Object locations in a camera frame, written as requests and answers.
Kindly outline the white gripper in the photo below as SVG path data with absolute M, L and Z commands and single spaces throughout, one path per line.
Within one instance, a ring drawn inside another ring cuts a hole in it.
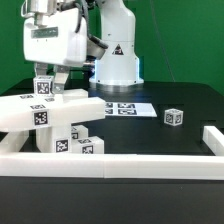
M 23 6 L 23 53 L 34 63 L 35 76 L 55 65 L 53 92 L 62 94 L 69 67 L 82 67 L 88 57 L 101 59 L 108 45 L 89 33 L 85 6 Z

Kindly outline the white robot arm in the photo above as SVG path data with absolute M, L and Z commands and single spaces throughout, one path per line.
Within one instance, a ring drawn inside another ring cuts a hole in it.
M 123 0 L 24 0 L 23 52 L 34 63 L 38 95 L 64 91 L 73 68 L 93 65 L 94 87 L 141 85 L 135 15 Z

